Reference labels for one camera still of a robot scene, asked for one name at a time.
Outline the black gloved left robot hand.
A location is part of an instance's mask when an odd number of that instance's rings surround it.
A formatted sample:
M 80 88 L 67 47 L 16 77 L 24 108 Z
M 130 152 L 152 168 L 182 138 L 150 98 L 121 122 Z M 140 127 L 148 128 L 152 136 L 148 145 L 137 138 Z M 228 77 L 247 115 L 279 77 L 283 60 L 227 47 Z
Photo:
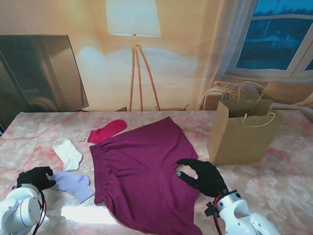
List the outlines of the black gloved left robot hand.
M 50 180 L 48 176 L 53 176 L 53 170 L 50 167 L 35 167 L 20 173 L 17 178 L 17 185 L 32 184 L 39 190 L 49 189 L 56 185 L 56 181 Z

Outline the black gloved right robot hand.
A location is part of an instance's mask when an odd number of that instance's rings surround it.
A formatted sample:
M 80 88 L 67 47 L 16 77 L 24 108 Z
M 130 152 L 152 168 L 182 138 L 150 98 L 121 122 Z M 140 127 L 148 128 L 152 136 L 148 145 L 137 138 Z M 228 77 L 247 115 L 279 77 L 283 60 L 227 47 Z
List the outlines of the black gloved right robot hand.
M 203 162 L 197 159 L 180 159 L 178 165 L 187 165 L 197 174 L 195 179 L 182 171 L 178 171 L 178 177 L 187 185 L 199 190 L 205 196 L 216 198 L 223 192 L 228 192 L 228 188 L 218 169 L 210 162 Z

